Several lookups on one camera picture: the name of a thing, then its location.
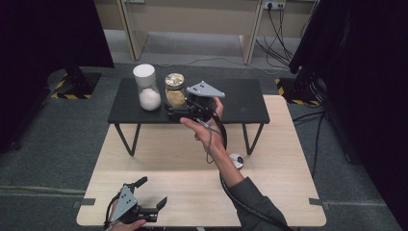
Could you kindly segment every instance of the wooden table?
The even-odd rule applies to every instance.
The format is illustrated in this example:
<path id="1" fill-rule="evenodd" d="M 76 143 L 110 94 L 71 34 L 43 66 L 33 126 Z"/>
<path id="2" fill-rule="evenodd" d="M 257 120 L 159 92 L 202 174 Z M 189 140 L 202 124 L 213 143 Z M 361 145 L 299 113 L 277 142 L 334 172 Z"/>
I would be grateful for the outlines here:
<path id="1" fill-rule="evenodd" d="M 309 199 L 319 199 L 294 130 L 286 101 L 281 96 L 264 95 L 270 117 L 258 140 L 254 155 L 247 156 L 239 124 L 227 124 L 228 152 L 241 153 L 242 174 L 249 176 L 285 216 L 289 226 L 323 226 L 325 214 Z M 137 125 L 126 124 L 123 133 L 130 141 Z M 255 136 L 257 125 L 248 125 Z M 180 124 L 147 124 L 140 129 L 138 155 L 127 154 L 111 125 L 96 163 L 77 222 L 102 225 L 107 206 L 123 183 L 142 176 L 148 181 L 135 190 L 143 207 L 154 207 L 165 196 L 167 204 L 158 222 L 149 226 L 240 226 L 236 210 L 219 183 L 214 164 L 207 164 L 202 144 L 193 131 Z"/>

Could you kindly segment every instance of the person's hand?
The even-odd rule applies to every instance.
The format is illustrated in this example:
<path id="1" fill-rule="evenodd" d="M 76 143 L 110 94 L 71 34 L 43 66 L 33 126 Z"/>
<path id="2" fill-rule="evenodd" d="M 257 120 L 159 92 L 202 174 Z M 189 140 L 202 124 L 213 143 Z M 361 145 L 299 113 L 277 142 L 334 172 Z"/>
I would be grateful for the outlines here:
<path id="1" fill-rule="evenodd" d="M 112 211 L 111 211 L 111 215 L 109 216 L 109 219 L 111 219 L 111 216 L 114 213 L 116 205 L 117 205 L 117 200 L 112 205 Z M 111 226 L 112 226 L 112 231 L 134 231 L 142 227 L 144 224 L 146 224 L 146 220 L 140 219 L 130 224 L 125 224 L 123 222 L 115 222 L 115 223 L 112 223 Z"/>
<path id="2" fill-rule="evenodd" d="M 222 118 L 222 112 L 224 110 L 224 106 L 222 105 L 221 101 L 219 100 L 219 98 L 214 97 L 213 98 L 215 103 L 216 103 L 216 113 L 219 117 L 219 119 Z M 204 150 L 207 153 L 211 154 L 211 150 L 208 150 L 208 147 L 210 146 L 218 146 L 218 145 L 223 145 L 222 144 L 222 137 L 219 133 L 213 132 L 213 134 L 211 135 L 211 143 L 210 143 L 210 131 L 208 128 L 205 128 L 203 125 L 201 125 L 200 123 L 197 123 L 195 121 L 192 121 L 189 118 L 186 117 L 182 117 L 180 118 L 180 122 L 185 125 L 188 128 L 191 128 L 195 134 L 195 140 L 196 141 L 201 141 L 203 143 L 204 146 Z M 214 121 L 213 118 L 211 118 L 210 120 L 208 120 L 206 122 L 208 125 L 210 125 L 211 129 L 216 130 L 217 132 L 219 132 L 219 128 L 216 124 L 216 122 Z"/>

